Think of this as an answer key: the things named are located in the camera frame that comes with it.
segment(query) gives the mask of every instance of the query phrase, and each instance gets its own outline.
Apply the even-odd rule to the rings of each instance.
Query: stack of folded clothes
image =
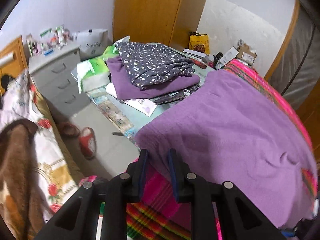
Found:
[[[109,58],[107,65],[118,99],[155,98],[200,82],[193,75],[193,62],[164,44],[119,42],[115,46],[119,56]]]

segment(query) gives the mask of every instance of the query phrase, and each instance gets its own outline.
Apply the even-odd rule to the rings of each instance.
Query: yellow snack bag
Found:
[[[207,34],[190,33],[189,49],[210,54],[209,36]]]

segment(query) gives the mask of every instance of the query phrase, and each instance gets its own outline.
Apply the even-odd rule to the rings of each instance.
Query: drawer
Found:
[[[90,99],[86,93],[79,94],[78,85],[65,89],[54,99],[48,101],[50,102],[49,105],[54,108],[53,113],[57,110],[64,117],[70,117],[90,104]]]
[[[46,99],[50,100],[75,85],[77,85],[76,80],[71,72],[67,72],[51,81],[48,85],[39,88],[39,91]]]
[[[72,51],[63,57],[54,60],[45,67],[32,74],[36,87],[40,90],[43,86],[66,73],[70,73],[80,63],[79,50]]]

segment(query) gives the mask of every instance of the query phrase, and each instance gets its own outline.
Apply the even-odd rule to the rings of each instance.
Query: brown cardboard box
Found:
[[[242,59],[243,61],[247,62],[250,66],[252,66],[257,57],[257,54],[252,53],[250,51],[250,47],[245,43],[240,46],[238,51],[239,53],[236,56],[236,58]]]

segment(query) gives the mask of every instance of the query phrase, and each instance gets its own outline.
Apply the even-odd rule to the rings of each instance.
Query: wardrobe door handle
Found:
[[[55,73],[55,74],[61,73],[62,71],[64,71],[64,70],[67,68],[64,63],[62,63],[62,65],[63,65],[63,67],[62,67],[61,69],[59,69],[59,70],[51,70],[51,71],[52,71],[53,73]]]
[[[64,101],[66,104],[72,104],[75,100],[76,100],[76,96],[75,95],[72,95],[73,98],[68,100],[68,101]]]
[[[57,88],[59,88],[59,89],[65,89],[65,88],[67,88],[70,84],[71,84],[71,82],[70,82],[70,80],[68,80],[68,83],[67,83],[67,84],[65,84],[64,86],[57,87]]]

